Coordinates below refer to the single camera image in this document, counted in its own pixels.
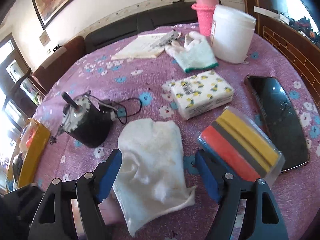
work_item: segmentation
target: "metal screw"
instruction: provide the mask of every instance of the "metal screw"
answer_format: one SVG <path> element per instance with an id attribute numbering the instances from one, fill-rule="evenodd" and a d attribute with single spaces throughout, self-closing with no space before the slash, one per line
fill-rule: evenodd
<path id="1" fill-rule="evenodd" d="M 226 179 L 233 179 L 233 175 L 232 175 L 231 173 L 226 173 L 226 174 L 224 174 L 224 177 L 225 177 Z"/>
<path id="2" fill-rule="evenodd" d="M 59 184 L 60 183 L 60 179 L 58 179 L 58 178 L 55 178 L 53 181 L 52 181 L 52 184 L 53 185 L 57 185 L 57 184 Z"/>
<path id="3" fill-rule="evenodd" d="M 86 179 L 91 179 L 92 176 L 93 176 L 92 172 L 87 172 L 87 173 L 84 175 L 84 177 L 85 177 Z"/>
<path id="4" fill-rule="evenodd" d="M 264 185 L 266 183 L 266 181 L 264 179 L 258 179 L 258 183 L 261 185 Z"/>

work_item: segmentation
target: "white glove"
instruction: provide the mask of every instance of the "white glove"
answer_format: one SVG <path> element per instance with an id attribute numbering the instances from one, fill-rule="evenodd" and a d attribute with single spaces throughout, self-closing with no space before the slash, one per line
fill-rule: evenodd
<path id="1" fill-rule="evenodd" d="M 190 32 L 185 36 L 184 47 L 179 42 L 172 41 L 171 46 L 166 45 L 164 49 L 185 73 L 211 69 L 219 65 L 207 38 L 198 32 Z"/>
<path id="2" fill-rule="evenodd" d="M 138 119 L 118 138 L 122 164 L 113 184 L 130 235 L 149 221 L 195 203 L 187 188 L 179 127 L 173 122 Z"/>

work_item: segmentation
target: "table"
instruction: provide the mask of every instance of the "table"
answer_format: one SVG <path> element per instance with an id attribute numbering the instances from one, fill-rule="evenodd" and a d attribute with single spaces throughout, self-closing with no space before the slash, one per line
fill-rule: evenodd
<path id="1" fill-rule="evenodd" d="M 147 33 L 163 33 L 172 28 L 165 26 Z M 184 37 L 190 31 L 197 31 L 198 25 L 180 24 L 175 29 L 182 32 Z M 198 185 L 196 204 L 151 221 L 137 232 L 136 239 L 204 239 L 218 205 L 207 195 L 199 175 L 193 175 L 192 169 L 188 170 L 188 167 L 192 159 L 190 156 L 199 148 L 197 136 L 222 113 L 223 107 L 188 121 L 182 120 L 172 99 L 168 97 L 167 85 L 172 79 L 179 80 L 201 71 L 183 73 L 175 60 L 166 53 L 157 59 L 111 61 L 112 55 L 134 39 L 135 37 L 131 37 L 115 42 L 79 59 L 53 86 L 34 117 L 55 134 L 65 105 L 61 93 L 66 91 L 71 97 L 75 97 L 90 89 L 92 95 L 116 102 L 139 97 L 143 102 L 142 110 L 130 117 L 129 121 L 139 118 L 173 120 L 179 126 L 183 138 L 187 187 Z M 234 99 L 228 105 L 247 114 L 258 125 L 261 125 L 258 109 L 244 84 L 244 78 L 248 74 L 276 77 L 300 117 L 310 162 L 304 167 L 281 174 L 272 188 L 289 238 L 297 240 L 306 231 L 320 207 L 320 117 L 317 108 L 300 76 L 287 59 L 256 34 L 244 63 L 233 65 L 219 60 L 219 64 L 216 72 L 235 89 Z M 126 106 L 129 113 L 135 111 L 134 104 Z M 118 120 L 115 121 L 108 138 L 99 149 L 87 148 L 67 134 L 59 136 L 57 143 L 48 144 L 45 148 L 35 181 L 46 189 L 53 178 L 72 180 L 94 170 L 98 163 L 107 159 L 113 148 L 117 148 L 117 138 L 123 127 Z M 239 233 L 242 219 L 243 213 L 240 213 L 236 219 L 235 235 Z M 126 225 L 116 226 L 114 239 L 131 239 Z"/>

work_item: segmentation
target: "knit glove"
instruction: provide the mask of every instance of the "knit glove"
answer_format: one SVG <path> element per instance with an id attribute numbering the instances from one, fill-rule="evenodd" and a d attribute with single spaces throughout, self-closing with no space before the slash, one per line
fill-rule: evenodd
<path id="1" fill-rule="evenodd" d="M 164 47 L 167 54 L 173 57 L 185 73 L 192 70 L 206 70 L 219 65 L 207 38 L 198 32 L 190 32 L 184 38 L 184 47 L 172 41 L 171 46 Z"/>

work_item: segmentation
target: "tissue pack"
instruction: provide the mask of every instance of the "tissue pack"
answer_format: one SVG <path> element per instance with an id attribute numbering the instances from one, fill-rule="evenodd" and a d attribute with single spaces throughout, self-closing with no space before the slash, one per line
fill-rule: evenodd
<path id="1" fill-rule="evenodd" d="M 171 93 L 179 114 L 188 120 L 229 103 L 234 89 L 214 70 L 171 83 Z"/>

